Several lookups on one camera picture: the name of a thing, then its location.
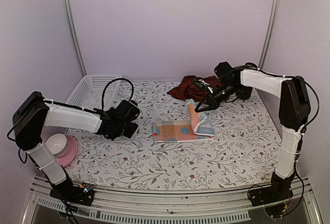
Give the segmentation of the blue orange patterned towel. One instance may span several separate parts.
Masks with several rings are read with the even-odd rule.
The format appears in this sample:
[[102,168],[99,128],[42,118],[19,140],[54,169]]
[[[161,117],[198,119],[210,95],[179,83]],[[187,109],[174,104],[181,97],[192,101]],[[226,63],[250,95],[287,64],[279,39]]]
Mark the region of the blue orange patterned towel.
[[155,143],[191,142],[215,138],[216,133],[208,116],[195,111],[193,99],[186,100],[189,120],[161,121],[152,123],[150,138]]

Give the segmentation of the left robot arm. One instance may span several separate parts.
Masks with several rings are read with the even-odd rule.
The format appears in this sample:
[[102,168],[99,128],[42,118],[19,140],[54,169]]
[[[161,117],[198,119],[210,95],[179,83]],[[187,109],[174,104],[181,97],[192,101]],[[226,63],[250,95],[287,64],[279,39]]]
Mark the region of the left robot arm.
[[117,107],[107,111],[89,110],[78,106],[47,100],[43,95],[33,92],[14,113],[14,134],[12,141],[25,151],[48,180],[57,185],[56,191],[65,200],[73,200],[77,195],[75,186],[69,183],[64,168],[59,165],[41,138],[44,127],[63,127],[83,130],[106,139],[117,137],[131,138],[138,125],[134,122],[140,114],[137,103],[123,100]]

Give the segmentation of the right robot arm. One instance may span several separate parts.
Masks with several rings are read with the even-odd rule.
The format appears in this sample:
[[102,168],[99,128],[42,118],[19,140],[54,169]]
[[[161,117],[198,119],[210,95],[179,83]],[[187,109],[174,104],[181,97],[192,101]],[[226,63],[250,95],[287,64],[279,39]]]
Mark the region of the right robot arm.
[[250,98],[252,89],[279,98],[278,117],[282,126],[282,145],[271,186],[266,193],[270,201],[278,201],[286,194],[297,175],[295,164],[301,154],[303,135],[309,124],[311,111],[306,89],[308,85],[300,76],[271,74],[251,62],[234,68],[228,62],[221,62],[214,72],[221,85],[213,87],[211,84],[204,84],[203,88],[208,92],[195,108],[197,113],[219,108],[221,102],[228,100],[233,94],[246,100]]

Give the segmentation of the dark red towel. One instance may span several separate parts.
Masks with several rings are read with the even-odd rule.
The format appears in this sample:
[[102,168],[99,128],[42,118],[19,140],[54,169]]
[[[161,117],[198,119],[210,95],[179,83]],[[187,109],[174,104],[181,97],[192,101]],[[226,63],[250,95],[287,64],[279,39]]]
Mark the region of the dark red towel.
[[217,79],[216,76],[201,78],[195,75],[187,75],[182,79],[181,83],[177,87],[174,87],[173,89],[168,91],[167,94],[175,99],[179,99],[183,101],[188,99],[193,99],[194,101],[199,102],[208,92],[207,89],[203,90],[204,86],[202,86],[202,88],[199,88],[194,84],[194,82],[197,82],[200,79],[202,79],[204,82],[208,84],[213,83],[212,87],[222,85],[220,80],[215,82],[215,80]]

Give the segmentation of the black cylinder cup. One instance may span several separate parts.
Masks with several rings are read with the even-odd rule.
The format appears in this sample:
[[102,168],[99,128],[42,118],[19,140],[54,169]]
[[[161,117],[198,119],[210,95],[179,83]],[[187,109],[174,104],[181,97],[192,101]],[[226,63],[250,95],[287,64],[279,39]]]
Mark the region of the black cylinder cup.
[[[252,62],[247,62],[244,66],[248,69],[257,68],[257,66]],[[241,100],[248,100],[251,97],[251,94],[252,94],[252,87],[244,86],[241,83],[238,85],[238,89],[236,91],[237,98]]]

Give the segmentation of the white plastic basket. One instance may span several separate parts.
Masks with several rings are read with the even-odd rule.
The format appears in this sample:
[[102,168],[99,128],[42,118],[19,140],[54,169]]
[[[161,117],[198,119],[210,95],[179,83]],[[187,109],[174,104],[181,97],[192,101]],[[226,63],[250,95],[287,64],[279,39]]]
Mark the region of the white plastic basket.
[[[88,109],[101,109],[102,92],[113,79],[121,78],[121,75],[106,74],[88,74],[85,75],[66,100],[67,104]],[[104,108],[108,109],[113,104],[113,99],[117,96],[120,81],[111,83],[107,88],[104,96]]]

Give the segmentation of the floral tablecloth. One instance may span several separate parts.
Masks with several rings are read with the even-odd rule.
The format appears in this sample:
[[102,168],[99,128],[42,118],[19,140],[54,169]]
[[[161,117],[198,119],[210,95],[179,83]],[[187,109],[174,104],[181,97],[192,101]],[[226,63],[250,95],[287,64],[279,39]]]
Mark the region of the floral tablecloth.
[[68,129],[78,143],[67,167],[77,182],[131,189],[203,190],[268,182],[279,159],[281,138],[259,94],[223,103],[207,116],[213,139],[157,143],[152,124],[187,120],[186,103],[168,95],[177,82],[123,82],[111,106],[132,97],[141,111],[133,137],[108,140]]

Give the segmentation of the pink plate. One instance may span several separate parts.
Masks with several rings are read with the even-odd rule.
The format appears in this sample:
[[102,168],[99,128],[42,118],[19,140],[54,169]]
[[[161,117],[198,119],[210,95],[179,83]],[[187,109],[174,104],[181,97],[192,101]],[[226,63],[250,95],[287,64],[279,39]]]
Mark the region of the pink plate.
[[65,135],[67,138],[68,148],[63,156],[56,157],[56,161],[63,167],[67,167],[75,158],[78,150],[77,141],[73,136]]

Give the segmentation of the white bowl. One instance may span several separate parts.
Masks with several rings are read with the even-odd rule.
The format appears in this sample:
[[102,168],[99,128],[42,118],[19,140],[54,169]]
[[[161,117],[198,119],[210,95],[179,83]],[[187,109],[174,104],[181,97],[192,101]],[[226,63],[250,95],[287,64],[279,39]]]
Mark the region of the white bowl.
[[46,145],[54,157],[61,157],[68,149],[68,139],[64,134],[54,134],[48,138]]

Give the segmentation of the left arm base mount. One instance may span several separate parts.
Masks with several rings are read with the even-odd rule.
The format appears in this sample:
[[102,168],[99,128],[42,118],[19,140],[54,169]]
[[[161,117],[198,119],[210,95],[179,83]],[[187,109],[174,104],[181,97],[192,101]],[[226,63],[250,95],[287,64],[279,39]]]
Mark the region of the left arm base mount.
[[58,185],[50,184],[52,190],[50,196],[64,202],[76,203],[84,206],[91,206],[94,200],[93,189],[85,191],[83,187],[75,186],[72,182],[64,181]]

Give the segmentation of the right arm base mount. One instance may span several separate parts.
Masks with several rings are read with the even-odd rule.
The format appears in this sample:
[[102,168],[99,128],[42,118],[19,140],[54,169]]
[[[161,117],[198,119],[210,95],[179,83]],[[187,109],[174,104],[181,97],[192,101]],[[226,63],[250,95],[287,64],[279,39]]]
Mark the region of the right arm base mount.
[[247,197],[252,206],[260,206],[289,199],[293,196],[291,189],[292,179],[282,179],[277,176],[271,179],[271,185],[267,187],[257,186],[249,189]]

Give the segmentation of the front aluminium rail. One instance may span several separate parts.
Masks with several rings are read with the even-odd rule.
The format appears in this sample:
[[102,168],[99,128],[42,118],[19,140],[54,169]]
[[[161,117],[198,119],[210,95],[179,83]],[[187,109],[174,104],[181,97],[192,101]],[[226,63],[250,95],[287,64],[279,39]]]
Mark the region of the front aluminium rail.
[[293,197],[253,206],[249,186],[196,191],[133,190],[95,187],[91,205],[64,204],[35,177],[21,223],[322,223],[308,178],[292,182]]

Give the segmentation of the right aluminium frame post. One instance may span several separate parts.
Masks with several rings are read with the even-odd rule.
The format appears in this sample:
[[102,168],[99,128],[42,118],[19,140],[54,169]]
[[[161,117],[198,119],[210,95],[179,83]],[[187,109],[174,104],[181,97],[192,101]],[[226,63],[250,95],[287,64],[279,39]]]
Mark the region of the right aluminium frame post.
[[261,55],[260,55],[260,60],[259,60],[259,67],[263,69],[266,64],[271,40],[272,40],[272,35],[274,31],[274,26],[276,22],[276,17],[279,9],[281,0],[272,0],[271,2],[271,9],[270,9],[270,15],[269,15],[269,20],[268,20],[268,26],[266,29],[266,35],[265,39],[263,42],[262,50],[261,50]]

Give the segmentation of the aluminium frame post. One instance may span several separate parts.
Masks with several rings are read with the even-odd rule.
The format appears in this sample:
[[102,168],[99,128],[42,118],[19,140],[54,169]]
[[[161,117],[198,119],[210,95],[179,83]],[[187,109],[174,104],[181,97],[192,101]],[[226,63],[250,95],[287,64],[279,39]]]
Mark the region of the aluminium frame post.
[[274,26],[276,22],[276,17],[279,9],[281,0],[272,0],[271,2],[271,9],[270,9],[270,15],[269,15],[269,20],[268,20],[268,26],[266,29],[266,35],[265,39],[263,42],[262,50],[261,50],[261,55],[260,55],[260,60],[259,60],[259,67],[263,69],[266,64],[271,40],[272,40],[272,35],[274,31]]
[[63,8],[64,8],[64,15],[65,15],[65,18],[66,18],[66,21],[68,24],[69,35],[71,37],[74,54],[75,54],[75,57],[77,60],[78,69],[80,71],[81,76],[84,77],[85,75],[87,75],[87,70],[86,70],[86,66],[85,66],[85,63],[83,60],[83,56],[82,56],[79,41],[78,41],[71,2],[70,2],[70,0],[62,0],[62,3],[63,3]]

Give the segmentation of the left aluminium frame post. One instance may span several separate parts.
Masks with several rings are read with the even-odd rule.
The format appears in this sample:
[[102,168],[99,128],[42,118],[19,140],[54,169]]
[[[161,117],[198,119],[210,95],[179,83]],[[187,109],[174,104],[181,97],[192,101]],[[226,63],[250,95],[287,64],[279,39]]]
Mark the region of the left aluminium frame post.
[[82,56],[79,41],[78,41],[71,2],[70,2],[70,0],[62,0],[62,3],[63,3],[63,8],[64,8],[64,15],[65,15],[65,18],[66,18],[66,21],[68,24],[69,35],[71,37],[74,54],[75,54],[75,57],[77,60],[78,69],[80,71],[81,76],[84,77],[85,75],[87,75],[87,70],[86,70],[86,66],[85,66],[85,63],[83,60],[83,56]]

